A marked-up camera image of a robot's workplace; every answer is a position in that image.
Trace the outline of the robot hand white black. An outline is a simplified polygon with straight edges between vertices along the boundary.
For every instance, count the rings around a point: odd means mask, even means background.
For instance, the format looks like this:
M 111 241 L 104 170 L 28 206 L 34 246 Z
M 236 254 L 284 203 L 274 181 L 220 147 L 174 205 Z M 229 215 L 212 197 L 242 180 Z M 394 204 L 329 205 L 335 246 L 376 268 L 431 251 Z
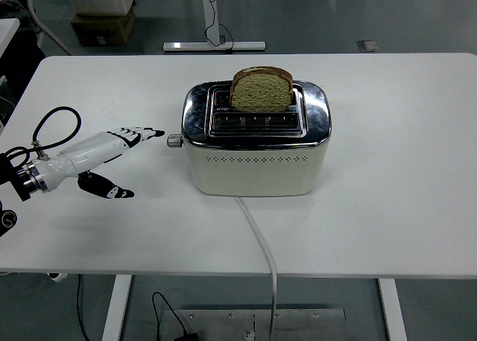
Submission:
M 150 127 L 122 127 L 101 132 L 60 151 L 46 160 L 34 159 L 28 168 L 37 188 L 43 192 L 56 189 L 69 177 L 76 178 L 78 187 L 105 199 L 126 199 L 134 196 L 103 176 L 94 173 L 96 167 L 120 157 L 126 150 L 151 138 L 165 135 Z

